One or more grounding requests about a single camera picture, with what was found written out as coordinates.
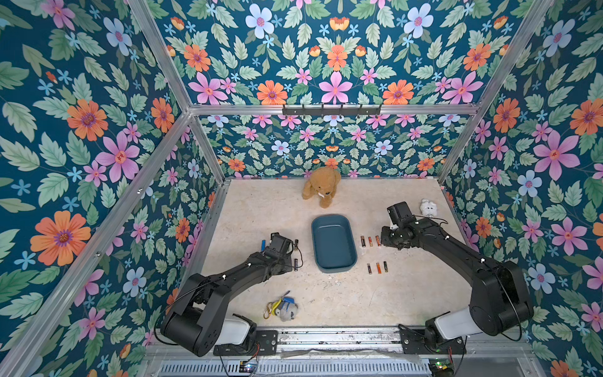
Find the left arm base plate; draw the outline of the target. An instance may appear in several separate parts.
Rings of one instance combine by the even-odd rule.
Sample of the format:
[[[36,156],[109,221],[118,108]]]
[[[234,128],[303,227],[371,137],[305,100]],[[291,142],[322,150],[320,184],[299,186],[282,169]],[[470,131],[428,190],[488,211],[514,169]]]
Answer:
[[[215,356],[273,356],[276,354],[279,332],[254,330],[241,344],[223,343],[214,347]]]

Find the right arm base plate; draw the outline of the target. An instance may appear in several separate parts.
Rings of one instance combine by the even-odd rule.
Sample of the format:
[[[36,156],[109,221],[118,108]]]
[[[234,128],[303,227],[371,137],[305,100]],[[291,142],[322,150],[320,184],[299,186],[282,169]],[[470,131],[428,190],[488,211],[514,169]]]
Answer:
[[[410,355],[462,355],[466,352],[462,337],[443,339],[435,327],[411,328],[397,325],[403,352]]]

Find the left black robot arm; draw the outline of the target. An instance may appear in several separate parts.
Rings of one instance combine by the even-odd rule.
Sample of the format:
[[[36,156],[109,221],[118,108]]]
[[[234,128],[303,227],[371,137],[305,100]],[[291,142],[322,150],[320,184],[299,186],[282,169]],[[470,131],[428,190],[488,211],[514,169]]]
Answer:
[[[296,249],[295,241],[274,232],[268,246],[240,265],[210,276],[191,275],[169,304],[160,334],[198,357],[210,352],[218,356],[258,352],[262,347],[256,323],[239,314],[229,315],[229,304],[247,289],[292,272]]]

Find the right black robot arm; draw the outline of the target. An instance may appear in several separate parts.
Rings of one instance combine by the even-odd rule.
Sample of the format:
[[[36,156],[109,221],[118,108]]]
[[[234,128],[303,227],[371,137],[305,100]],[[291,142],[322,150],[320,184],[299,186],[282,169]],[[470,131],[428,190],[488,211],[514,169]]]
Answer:
[[[442,314],[425,324],[425,343],[486,334],[498,336],[531,320],[534,305],[521,268],[498,262],[452,237],[431,218],[417,218],[405,202],[387,208],[390,224],[382,227],[381,242],[397,250],[421,248],[439,258],[471,286],[468,307]]]

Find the teal plastic storage tray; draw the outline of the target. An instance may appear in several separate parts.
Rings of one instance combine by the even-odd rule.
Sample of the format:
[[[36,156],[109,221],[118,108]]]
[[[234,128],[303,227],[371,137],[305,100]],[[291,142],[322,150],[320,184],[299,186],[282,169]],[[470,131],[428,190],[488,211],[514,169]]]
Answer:
[[[312,221],[312,246],[322,273],[343,273],[357,262],[355,239],[349,220],[342,215],[324,215]]]

